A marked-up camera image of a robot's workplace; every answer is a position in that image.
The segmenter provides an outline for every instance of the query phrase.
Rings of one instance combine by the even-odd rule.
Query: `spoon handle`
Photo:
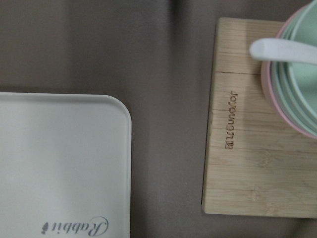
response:
[[[262,38],[254,41],[249,51],[255,60],[317,65],[317,47],[300,42],[279,38]]]

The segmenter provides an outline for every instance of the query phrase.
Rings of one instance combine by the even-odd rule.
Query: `dark gray countertop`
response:
[[[132,238],[315,237],[316,220],[201,209],[217,19],[285,21],[308,2],[3,0],[0,88],[108,94],[127,106]]]

